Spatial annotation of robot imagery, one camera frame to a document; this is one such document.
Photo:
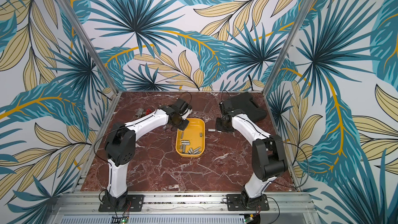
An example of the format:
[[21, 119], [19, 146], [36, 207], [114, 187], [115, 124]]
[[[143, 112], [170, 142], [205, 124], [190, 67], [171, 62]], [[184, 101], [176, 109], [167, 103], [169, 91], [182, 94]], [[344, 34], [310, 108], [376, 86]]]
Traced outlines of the yellow plastic storage tray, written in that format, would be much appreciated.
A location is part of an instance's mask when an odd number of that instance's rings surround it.
[[[176, 151], [181, 157], [185, 158], [197, 158], [200, 157], [203, 152], [205, 151], [205, 122], [199, 118], [188, 118], [189, 125], [184, 131], [178, 130], [177, 131], [177, 138], [176, 138]], [[196, 145], [202, 147], [201, 153], [198, 155], [182, 155], [177, 150], [177, 145], [182, 140], [188, 140]]]

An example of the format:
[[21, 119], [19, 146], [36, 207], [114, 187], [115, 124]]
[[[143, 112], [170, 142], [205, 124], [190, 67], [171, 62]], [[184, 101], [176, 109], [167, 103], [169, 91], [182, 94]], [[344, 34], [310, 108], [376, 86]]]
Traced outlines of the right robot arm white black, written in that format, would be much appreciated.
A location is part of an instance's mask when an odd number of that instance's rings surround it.
[[219, 103], [221, 117], [216, 119], [216, 130], [238, 131], [251, 145], [253, 175], [245, 184], [243, 199], [249, 201], [262, 196], [263, 191], [288, 170], [282, 138], [262, 130], [257, 124], [266, 117], [266, 111], [249, 101], [234, 104], [232, 100]]

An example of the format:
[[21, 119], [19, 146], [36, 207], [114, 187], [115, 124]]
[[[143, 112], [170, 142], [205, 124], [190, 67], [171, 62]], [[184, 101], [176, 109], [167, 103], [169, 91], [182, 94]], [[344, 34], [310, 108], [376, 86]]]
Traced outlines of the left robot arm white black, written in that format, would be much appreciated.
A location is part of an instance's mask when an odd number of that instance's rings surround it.
[[109, 181], [107, 194], [112, 200], [122, 200], [127, 194], [127, 167], [135, 156], [136, 141], [152, 130], [165, 125], [183, 131], [187, 128], [187, 117], [192, 106], [183, 99], [172, 105], [160, 106], [154, 112], [138, 120], [116, 125], [106, 139], [105, 151], [108, 155]]

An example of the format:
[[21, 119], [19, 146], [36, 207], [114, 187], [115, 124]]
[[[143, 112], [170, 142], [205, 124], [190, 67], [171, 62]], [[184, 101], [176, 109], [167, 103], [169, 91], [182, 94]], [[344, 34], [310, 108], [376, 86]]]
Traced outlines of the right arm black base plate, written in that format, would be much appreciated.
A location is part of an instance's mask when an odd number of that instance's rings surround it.
[[228, 211], [269, 211], [267, 197], [250, 198], [243, 193], [227, 194]]

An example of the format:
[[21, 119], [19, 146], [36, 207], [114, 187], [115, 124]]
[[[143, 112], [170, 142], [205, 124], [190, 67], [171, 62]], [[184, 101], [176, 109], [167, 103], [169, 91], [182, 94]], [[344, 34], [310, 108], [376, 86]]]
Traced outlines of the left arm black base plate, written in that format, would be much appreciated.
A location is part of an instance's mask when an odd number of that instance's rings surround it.
[[105, 212], [140, 212], [143, 207], [144, 195], [122, 195], [115, 198], [105, 195], [101, 199], [98, 211]]

